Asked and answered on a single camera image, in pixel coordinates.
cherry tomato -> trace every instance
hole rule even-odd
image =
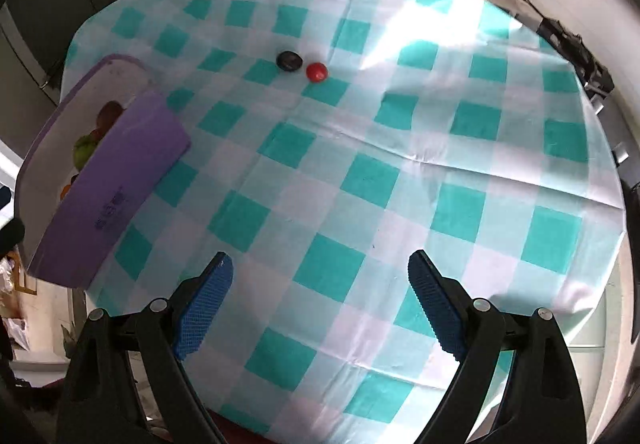
[[[329,75],[329,71],[322,63],[311,63],[306,68],[306,77],[309,78],[309,81],[312,83],[319,83],[327,79]]]

green apple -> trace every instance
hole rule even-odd
[[[91,135],[83,135],[76,141],[74,145],[74,166],[78,171],[84,167],[97,147],[98,143]]]

checkered tablecloth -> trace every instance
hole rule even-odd
[[[282,50],[330,78],[280,72]],[[89,293],[138,310],[227,252],[234,284],[185,367],[229,419],[412,443],[456,369],[408,284],[418,248],[568,335],[596,306],[624,230],[609,148],[570,65],[493,5],[119,0],[76,34],[63,94],[110,53],[149,68],[193,145]]]

silver screw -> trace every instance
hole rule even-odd
[[[491,304],[487,300],[482,298],[474,300],[474,309],[480,312],[487,312],[490,308]]]
[[[551,312],[551,310],[542,308],[538,309],[538,316],[540,316],[545,321],[549,321],[554,316],[554,314]]]
[[[152,312],[162,312],[164,309],[166,309],[166,300],[163,298],[155,299],[151,302],[149,308]]]
[[[104,310],[102,309],[93,309],[89,312],[89,319],[91,321],[98,321],[104,315]]]

